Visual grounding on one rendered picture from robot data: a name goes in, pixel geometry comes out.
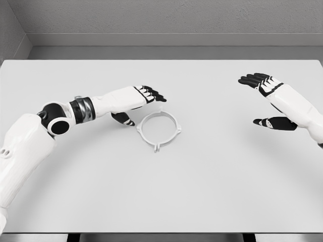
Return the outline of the white round pipe clamp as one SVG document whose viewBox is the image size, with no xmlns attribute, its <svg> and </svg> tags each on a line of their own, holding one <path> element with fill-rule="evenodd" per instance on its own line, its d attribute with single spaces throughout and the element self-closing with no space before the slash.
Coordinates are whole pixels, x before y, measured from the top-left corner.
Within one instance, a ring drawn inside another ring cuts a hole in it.
<svg viewBox="0 0 323 242">
<path fill-rule="evenodd" d="M 147 139 L 146 136 L 144 135 L 143 126 L 149 119 L 154 118 L 154 117 L 159 117 L 159 116 L 168 117 L 174 123 L 176 131 L 165 141 L 154 143 L 154 142 L 150 141 L 149 139 Z M 171 113 L 169 113 L 167 111 L 163 111 L 163 109 L 161 108 L 159 111 L 152 112 L 149 115 L 145 116 L 141 120 L 141 122 L 136 126 L 136 130 L 139 133 L 139 135 L 141 136 L 142 140 L 148 146 L 152 147 L 154 149 L 155 153 L 157 153 L 160 151 L 161 147 L 169 145 L 170 143 L 172 143 L 175 140 L 175 138 L 181 133 L 182 127 L 178 123 L 177 119 Z"/>
</svg>

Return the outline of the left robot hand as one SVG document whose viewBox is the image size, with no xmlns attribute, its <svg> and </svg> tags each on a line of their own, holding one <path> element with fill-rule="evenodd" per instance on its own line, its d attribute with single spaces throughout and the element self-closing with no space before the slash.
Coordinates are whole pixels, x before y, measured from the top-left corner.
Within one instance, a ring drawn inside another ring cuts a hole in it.
<svg viewBox="0 0 323 242">
<path fill-rule="evenodd" d="M 163 95 L 149 86 L 130 86 L 112 92 L 111 116 L 117 122 L 135 126 L 135 123 L 127 115 L 127 111 L 141 108 L 154 101 L 166 102 Z"/>
</svg>

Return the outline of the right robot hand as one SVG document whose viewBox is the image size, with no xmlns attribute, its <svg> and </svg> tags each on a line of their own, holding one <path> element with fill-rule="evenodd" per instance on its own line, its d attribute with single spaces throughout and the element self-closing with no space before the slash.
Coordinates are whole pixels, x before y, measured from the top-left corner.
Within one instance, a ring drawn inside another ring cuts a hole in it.
<svg viewBox="0 0 323 242">
<path fill-rule="evenodd" d="M 261 73 L 242 76 L 238 82 L 256 89 L 271 105 L 285 116 L 257 118 L 254 124 L 273 130 L 294 131 L 297 127 L 305 128 L 309 124 L 307 112 L 311 103 L 290 85 Z"/>
</svg>

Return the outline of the white table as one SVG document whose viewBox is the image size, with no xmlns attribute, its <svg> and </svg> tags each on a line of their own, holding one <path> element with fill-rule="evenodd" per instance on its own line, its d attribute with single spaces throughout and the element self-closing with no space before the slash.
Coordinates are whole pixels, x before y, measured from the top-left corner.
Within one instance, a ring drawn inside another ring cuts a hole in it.
<svg viewBox="0 0 323 242">
<path fill-rule="evenodd" d="M 134 85 L 163 95 L 182 131 L 154 152 L 134 127 L 105 115 L 57 137 L 53 153 L 8 210 L 6 233 L 323 232 L 323 149 L 307 130 L 270 130 L 279 115 L 238 79 L 266 73 L 323 113 L 317 60 L 6 60 L 1 133 L 47 102 Z"/>
</svg>

